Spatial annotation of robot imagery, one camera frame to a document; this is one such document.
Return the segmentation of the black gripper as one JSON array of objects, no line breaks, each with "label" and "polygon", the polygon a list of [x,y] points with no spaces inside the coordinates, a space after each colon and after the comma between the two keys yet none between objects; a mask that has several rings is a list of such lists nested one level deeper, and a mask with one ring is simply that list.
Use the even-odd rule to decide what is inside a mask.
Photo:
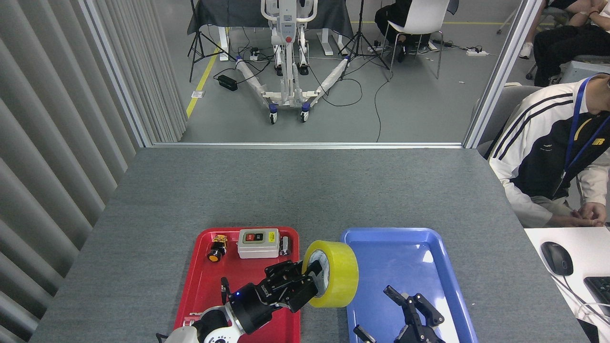
[{"label": "black gripper", "polygon": [[310,266],[305,261],[276,263],[265,269],[265,282],[252,282],[230,294],[230,306],[242,330],[253,334],[271,321],[273,311],[287,308],[297,313],[317,295],[313,278],[322,272],[320,262]]},{"label": "black gripper", "polygon": [[[445,343],[434,332],[434,328],[444,323],[445,318],[422,294],[404,296],[390,285],[384,289],[384,293],[402,308],[405,324],[412,329],[400,333],[395,343]],[[360,325],[353,328],[353,333],[363,343],[376,343],[376,339]]]}]

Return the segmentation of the person's right hand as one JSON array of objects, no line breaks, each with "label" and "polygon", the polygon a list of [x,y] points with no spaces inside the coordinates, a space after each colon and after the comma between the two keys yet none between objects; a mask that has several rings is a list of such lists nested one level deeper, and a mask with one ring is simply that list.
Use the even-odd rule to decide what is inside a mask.
[{"label": "person's right hand", "polygon": [[599,219],[584,219],[573,215],[553,215],[549,224],[555,227],[603,227],[604,221]]}]

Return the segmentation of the person's left hand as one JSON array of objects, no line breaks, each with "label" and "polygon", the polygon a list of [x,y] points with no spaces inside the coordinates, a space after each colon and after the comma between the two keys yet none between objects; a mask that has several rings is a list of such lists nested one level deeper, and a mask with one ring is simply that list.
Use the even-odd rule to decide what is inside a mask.
[{"label": "person's left hand", "polygon": [[606,206],[599,202],[586,202],[578,210],[578,214],[585,225],[592,227],[605,226],[608,216]]}]

